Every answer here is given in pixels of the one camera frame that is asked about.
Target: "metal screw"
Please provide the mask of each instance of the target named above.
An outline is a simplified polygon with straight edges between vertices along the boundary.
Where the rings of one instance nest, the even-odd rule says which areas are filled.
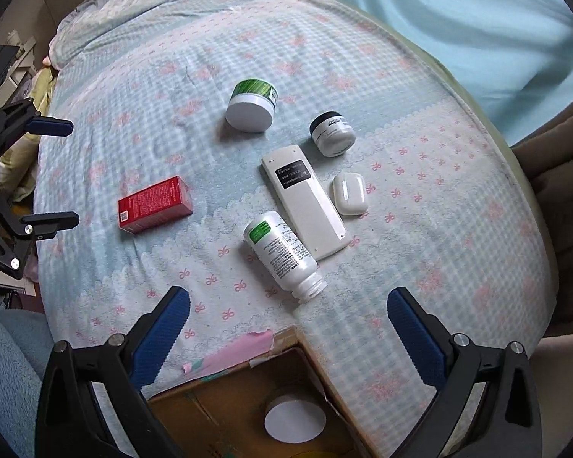
[[[113,334],[108,338],[108,344],[111,346],[120,346],[125,342],[125,336],[123,334]]]
[[[466,346],[469,344],[469,338],[465,334],[454,334],[453,339],[459,346]]]
[[[514,353],[524,353],[524,346],[517,341],[510,343],[510,348]]]
[[[57,341],[53,345],[53,351],[55,353],[63,353],[68,348],[68,343],[66,341]]]

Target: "brown curtain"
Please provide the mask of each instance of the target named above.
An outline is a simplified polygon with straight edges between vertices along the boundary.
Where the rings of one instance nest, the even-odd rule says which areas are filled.
[[[573,103],[512,150],[535,191],[558,260],[557,304],[545,335],[573,334]]]

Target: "black label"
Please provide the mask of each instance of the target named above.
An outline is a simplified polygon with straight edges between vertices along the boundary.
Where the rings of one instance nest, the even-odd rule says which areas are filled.
[[[280,167],[276,171],[276,175],[284,189],[312,177],[303,160],[297,160],[297,162]]]

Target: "checkered fabric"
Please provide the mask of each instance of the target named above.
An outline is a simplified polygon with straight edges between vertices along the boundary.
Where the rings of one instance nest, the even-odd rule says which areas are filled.
[[[432,398],[386,317],[392,288],[408,287],[451,332],[534,348],[554,297],[529,205],[480,121],[388,31],[335,0],[155,1],[128,19],[100,8],[113,27],[90,26],[99,9],[88,6],[87,35],[59,35],[54,47],[63,69],[50,114],[71,119],[74,133],[43,139],[35,211],[81,215],[39,246],[55,338],[103,342],[170,286],[185,287],[192,315],[150,395],[236,337],[298,324],[380,456]],[[79,36],[77,16],[68,19]],[[224,122],[233,87],[251,77],[278,91],[261,135]],[[327,110],[358,136],[336,159],[309,137]],[[261,156],[295,143],[325,185],[358,172],[370,199],[345,219],[350,245],[320,264],[329,287],[299,308],[242,237],[252,218],[280,211]],[[193,215],[120,231],[117,200],[176,174]]]

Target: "bed sheet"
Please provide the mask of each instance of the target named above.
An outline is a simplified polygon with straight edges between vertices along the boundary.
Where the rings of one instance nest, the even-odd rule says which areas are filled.
[[[509,145],[573,101],[573,14],[563,0],[345,0],[434,55]]]
[[[74,132],[40,147],[35,211],[81,215],[76,229],[39,243],[54,338],[97,344],[127,332],[169,286],[185,287],[192,314],[145,388],[151,396],[234,339],[297,325],[379,456],[431,397],[386,318],[393,287],[476,342],[517,338],[532,350],[541,338],[554,291],[512,170],[469,107],[386,29],[335,0],[169,0],[113,29],[86,29],[93,39],[58,36],[65,54],[55,56],[63,67],[50,114]],[[248,77],[278,91],[265,134],[223,120]],[[336,159],[309,137],[326,110],[358,134]],[[329,286],[299,308],[242,237],[252,218],[281,211],[261,156],[293,143],[327,186],[342,170],[362,174],[371,205],[346,220],[349,246],[322,261]],[[193,215],[136,236],[119,230],[117,200],[175,174]]]

